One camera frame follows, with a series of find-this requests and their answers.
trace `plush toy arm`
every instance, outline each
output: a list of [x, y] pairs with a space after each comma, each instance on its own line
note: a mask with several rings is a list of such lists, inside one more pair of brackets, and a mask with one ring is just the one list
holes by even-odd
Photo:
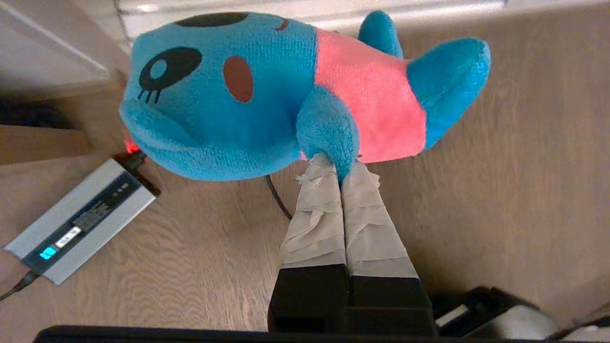
[[327, 88], [314, 86], [296, 117], [296, 138], [307, 159], [324, 151], [337, 167], [339, 182], [360, 148], [358, 128], [347, 106]]
[[367, 15], [360, 26], [358, 40], [386, 54], [403, 58], [403, 49], [396, 36], [396, 26], [382, 11], [374, 11]]

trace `stuffed animal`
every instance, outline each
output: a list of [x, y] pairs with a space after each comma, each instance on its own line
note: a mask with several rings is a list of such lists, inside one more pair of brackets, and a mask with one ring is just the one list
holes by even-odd
[[136, 39], [120, 114], [142, 151], [187, 178], [255, 178], [324, 151], [342, 180], [356, 158], [430, 149], [489, 68], [475, 38], [403, 59], [379, 11], [357, 40], [275, 15], [198, 15]]

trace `plush toy mouth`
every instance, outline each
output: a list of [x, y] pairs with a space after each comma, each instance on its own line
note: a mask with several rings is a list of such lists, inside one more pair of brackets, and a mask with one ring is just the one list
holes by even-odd
[[185, 151], [201, 146], [177, 122], [139, 101], [123, 101], [119, 111], [133, 138], [146, 146], [166, 151]]

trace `black cable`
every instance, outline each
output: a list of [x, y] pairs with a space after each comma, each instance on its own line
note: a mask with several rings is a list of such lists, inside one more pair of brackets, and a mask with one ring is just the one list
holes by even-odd
[[288, 220], [292, 220], [292, 214], [288, 212], [286, 206], [284, 206], [284, 203], [282, 202], [282, 199], [280, 199], [279, 197], [278, 191], [275, 190], [275, 186], [273, 185], [273, 181], [271, 180], [271, 175], [265, 175], [265, 180], [267, 180], [267, 186], [269, 186], [271, 194], [273, 194], [273, 198], [275, 199], [275, 202], [278, 203], [279, 208], [282, 210]]
[[4, 299], [10, 297], [11, 295], [21, 291], [22, 289], [24, 289], [25, 287], [28, 287], [31, 283], [34, 282], [34, 280], [36, 280], [38, 278], [38, 274], [36, 274], [35, 271], [30, 270], [26, 276], [24, 276], [21, 281], [19, 281], [15, 287], [13, 287], [13, 289], [11, 289], [10, 291], [2, 294], [0, 296], [0, 301], [3, 301]]

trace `plush toy tail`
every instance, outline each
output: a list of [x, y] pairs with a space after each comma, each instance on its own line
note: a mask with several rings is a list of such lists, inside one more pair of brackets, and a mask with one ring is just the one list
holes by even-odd
[[487, 82], [490, 64], [487, 43], [475, 38], [441, 44], [409, 64], [409, 84], [426, 112], [426, 150], [479, 95]]

